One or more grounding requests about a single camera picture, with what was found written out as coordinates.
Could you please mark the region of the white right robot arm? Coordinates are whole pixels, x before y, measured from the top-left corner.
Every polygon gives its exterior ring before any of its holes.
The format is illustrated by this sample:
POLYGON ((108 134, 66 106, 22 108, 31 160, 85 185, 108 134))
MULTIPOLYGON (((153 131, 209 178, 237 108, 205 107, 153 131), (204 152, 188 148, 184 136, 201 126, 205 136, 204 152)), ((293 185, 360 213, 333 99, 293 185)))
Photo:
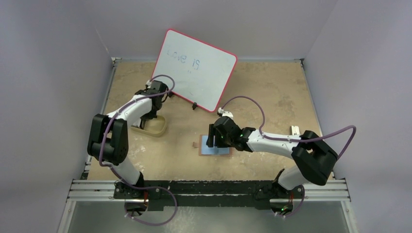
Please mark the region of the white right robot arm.
POLYGON ((324 186, 338 160, 337 153, 313 131, 302 135, 264 134, 256 128, 240 128, 228 116, 209 125, 206 146, 267 152, 292 159, 295 165, 279 172, 274 180, 273 192, 280 198, 306 183, 324 186))

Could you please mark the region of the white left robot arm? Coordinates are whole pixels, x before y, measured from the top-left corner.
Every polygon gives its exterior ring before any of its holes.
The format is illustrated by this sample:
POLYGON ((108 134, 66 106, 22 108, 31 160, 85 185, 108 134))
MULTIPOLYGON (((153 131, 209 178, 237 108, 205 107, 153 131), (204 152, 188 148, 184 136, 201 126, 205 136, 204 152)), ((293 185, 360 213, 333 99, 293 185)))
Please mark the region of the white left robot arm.
POLYGON ((146 88, 137 91, 119 109, 103 115, 96 114, 92 119, 87 153, 99 165, 107 167, 127 184, 126 193, 134 199, 145 192, 144 178, 128 158, 128 130, 134 125, 142 126, 144 121, 157 118, 163 98, 170 88, 161 81, 148 81, 146 88))

